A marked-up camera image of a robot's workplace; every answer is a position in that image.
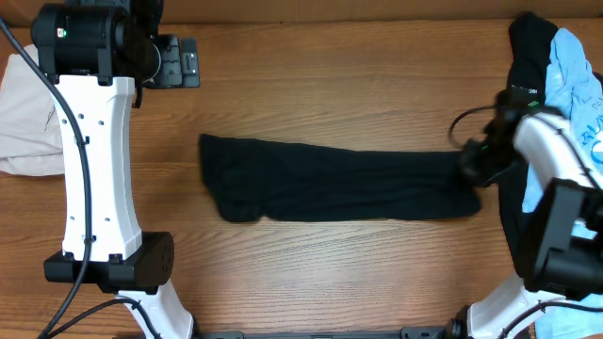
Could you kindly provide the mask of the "black t-shirt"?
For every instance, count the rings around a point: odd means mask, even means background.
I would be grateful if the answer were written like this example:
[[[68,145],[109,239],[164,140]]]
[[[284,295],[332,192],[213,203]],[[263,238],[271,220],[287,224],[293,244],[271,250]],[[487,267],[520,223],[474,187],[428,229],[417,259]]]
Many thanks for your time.
[[[467,218],[481,210],[456,152],[372,152],[199,138],[204,185],[230,222]]]

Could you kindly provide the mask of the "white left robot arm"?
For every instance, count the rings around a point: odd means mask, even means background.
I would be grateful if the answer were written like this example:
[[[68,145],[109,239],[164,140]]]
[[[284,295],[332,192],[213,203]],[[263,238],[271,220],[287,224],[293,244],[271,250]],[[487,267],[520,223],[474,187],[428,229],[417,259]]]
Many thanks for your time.
[[[144,89],[199,85],[192,40],[160,35],[159,1],[68,1],[42,6],[31,27],[62,138],[67,219],[45,278],[85,283],[123,304],[147,338],[195,338],[194,316],[171,282],[174,242],[145,232],[133,203],[130,115]]]

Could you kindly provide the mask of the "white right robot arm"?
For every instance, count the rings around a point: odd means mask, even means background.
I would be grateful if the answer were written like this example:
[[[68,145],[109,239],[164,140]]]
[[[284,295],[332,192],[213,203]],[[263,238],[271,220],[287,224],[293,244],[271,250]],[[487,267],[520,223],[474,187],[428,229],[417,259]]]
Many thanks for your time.
[[[439,332],[441,338],[515,338],[552,307],[582,310],[602,292],[602,242],[575,237],[576,220],[602,232],[602,178],[550,106],[499,106],[481,142],[468,140],[460,167],[475,186],[501,184],[528,163],[544,190],[524,227],[506,228],[514,273]]]

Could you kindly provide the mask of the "light blue printed t-shirt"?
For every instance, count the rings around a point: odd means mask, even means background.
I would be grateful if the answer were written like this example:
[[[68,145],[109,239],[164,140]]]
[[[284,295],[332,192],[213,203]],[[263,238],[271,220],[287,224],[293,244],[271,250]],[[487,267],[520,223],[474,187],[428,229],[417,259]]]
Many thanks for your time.
[[[579,39],[558,30],[546,68],[546,104],[570,120],[574,140],[597,170],[602,170],[602,85]],[[554,307],[535,322],[538,338],[583,338],[602,332],[602,315]]]

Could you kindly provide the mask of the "black shirt with white text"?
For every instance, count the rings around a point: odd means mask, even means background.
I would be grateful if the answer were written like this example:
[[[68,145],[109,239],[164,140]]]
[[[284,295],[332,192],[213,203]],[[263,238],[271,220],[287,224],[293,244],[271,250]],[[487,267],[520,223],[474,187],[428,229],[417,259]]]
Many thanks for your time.
[[[546,68],[550,64],[550,44],[558,32],[553,23],[527,12],[509,27],[513,63],[509,70],[507,88],[517,86],[537,89],[541,105],[546,104]],[[601,82],[602,75],[595,73]],[[523,187],[498,187],[500,219],[509,243],[513,261],[522,259],[520,235],[528,226],[531,213],[544,193],[534,168],[523,162]]]

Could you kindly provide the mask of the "beige folded pants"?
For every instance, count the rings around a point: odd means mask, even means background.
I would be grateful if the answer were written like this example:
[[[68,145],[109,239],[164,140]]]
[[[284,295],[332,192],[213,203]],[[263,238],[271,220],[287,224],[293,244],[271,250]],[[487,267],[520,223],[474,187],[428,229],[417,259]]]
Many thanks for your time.
[[[1,171],[25,176],[64,172],[53,96],[18,54],[8,58],[1,83]]]

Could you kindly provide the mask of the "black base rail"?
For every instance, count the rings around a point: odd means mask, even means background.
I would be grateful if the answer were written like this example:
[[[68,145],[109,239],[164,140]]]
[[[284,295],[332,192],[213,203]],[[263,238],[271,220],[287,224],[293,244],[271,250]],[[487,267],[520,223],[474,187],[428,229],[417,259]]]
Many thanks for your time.
[[[244,333],[242,331],[198,332],[199,339],[440,339],[444,327],[404,327],[396,331],[324,331]]]

